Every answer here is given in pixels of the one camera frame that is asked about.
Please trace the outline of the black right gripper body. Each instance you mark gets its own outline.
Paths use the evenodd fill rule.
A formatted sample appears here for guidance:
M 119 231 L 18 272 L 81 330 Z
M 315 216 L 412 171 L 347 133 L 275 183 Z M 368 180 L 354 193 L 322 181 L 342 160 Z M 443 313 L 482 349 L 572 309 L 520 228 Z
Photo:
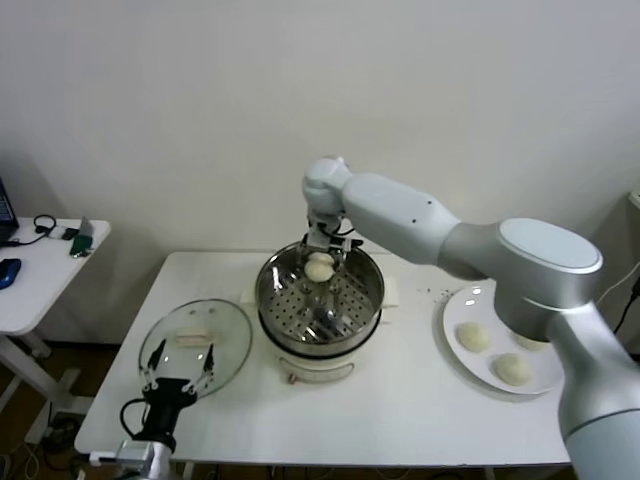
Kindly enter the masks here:
M 311 250 L 352 250 L 361 247 L 364 241 L 351 236 L 354 228 L 341 230 L 343 220 L 342 213 L 333 215 L 309 209 L 304 245 Z

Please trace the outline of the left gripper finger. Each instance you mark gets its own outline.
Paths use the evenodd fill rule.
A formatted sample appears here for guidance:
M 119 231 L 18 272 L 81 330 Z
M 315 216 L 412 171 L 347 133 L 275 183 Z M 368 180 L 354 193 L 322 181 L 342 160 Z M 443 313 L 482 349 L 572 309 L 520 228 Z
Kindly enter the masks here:
M 201 374 L 190 383 L 188 392 L 195 396 L 204 396 L 212 385 L 214 380 L 214 345 L 210 344 L 206 355 L 204 356 L 204 363 L 202 366 Z
M 153 350 L 150 350 L 148 346 L 148 342 L 145 342 L 142 345 L 138 359 L 138 372 L 142 386 L 141 391 L 143 394 L 159 388 L 159 383 L 156 378 L 156 370 L 163 357 L 166 340 L 162 339 Z

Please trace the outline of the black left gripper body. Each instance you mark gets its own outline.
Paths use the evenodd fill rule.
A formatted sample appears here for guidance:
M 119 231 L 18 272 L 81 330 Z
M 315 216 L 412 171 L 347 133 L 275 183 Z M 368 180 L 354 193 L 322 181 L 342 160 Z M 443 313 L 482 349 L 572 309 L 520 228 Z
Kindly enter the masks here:
M 198 398 L 190 391 L 187 379 L 159 378 L 157 387 L 143 394 L 149 409 L 141 430 L 142 440 L 173 440 L 173 433 L 183 409 Z

